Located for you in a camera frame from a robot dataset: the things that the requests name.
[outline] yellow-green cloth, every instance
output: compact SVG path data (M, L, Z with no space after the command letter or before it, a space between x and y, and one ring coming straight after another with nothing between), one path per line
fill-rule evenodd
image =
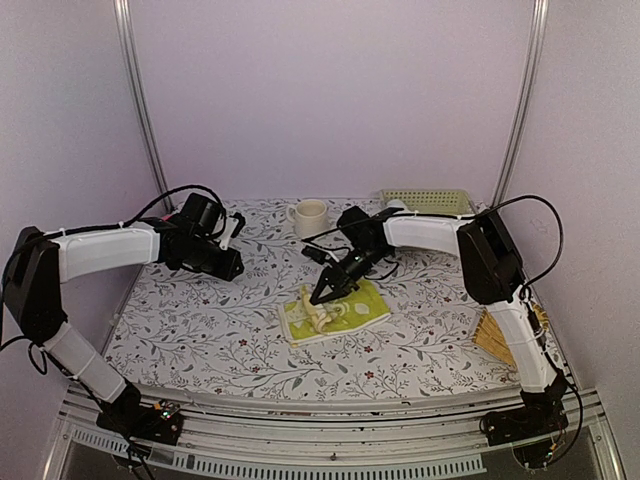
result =
M325 340L336 335L357 331L389 316L389 307L375 286L368 280L358 282L360 289L349 296L323 304L333 320L327 323L323 333L313 328L311 318L302 300L287 303L279 308L280 323L285 337L292 346Z

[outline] table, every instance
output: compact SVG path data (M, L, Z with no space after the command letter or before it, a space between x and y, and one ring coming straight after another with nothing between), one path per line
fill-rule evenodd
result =
M285 218L295 199L226 202L247 225L233 246L245 272L233 282L146 266L105 357L129 380L217 395L307 401L420 398L518 383L518 374L471 341L482 308L449 254L399 250L396 274L376 282L391 318L301 348L283 338L279 304L315 284L322 267ZM332 221L374 199L327 200ZM346 242L331 236L329 242ZM383 274L386 265L380 266Z

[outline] white wall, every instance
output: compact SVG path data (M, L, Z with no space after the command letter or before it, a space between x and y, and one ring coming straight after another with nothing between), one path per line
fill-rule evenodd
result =
M112 2L4 0L0 15L0 259L19 231L130 217L155 195L136 124ZM131 270L64 287L71 321L95 345ZM5 318L4 339L18 333ZM0 478L34 479L66 381L0 355Z
M490 200L529 0L135 1L169 183L227 198L464 188Z
M583 386L596 386L629 478L640 470L640 3L551 2L509 196L560 210L566 247L537 286ZM531 274L556 248L552 217L511 207Z

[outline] folded cloth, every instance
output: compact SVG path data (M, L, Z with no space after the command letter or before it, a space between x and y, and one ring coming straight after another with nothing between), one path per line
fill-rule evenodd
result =
M360 289L349 296L315 307L308 303L309 290L303 285L300 300L280 305L280 325L291 346L353 333L389 318L389 307L375 286L368 280L360 280L358 285Z

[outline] mug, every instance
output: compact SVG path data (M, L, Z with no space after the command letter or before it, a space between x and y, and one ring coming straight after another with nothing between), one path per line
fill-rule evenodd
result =
M300 238L329 230L327 205L322 200L303 200L298 205L287 205L286 215Z

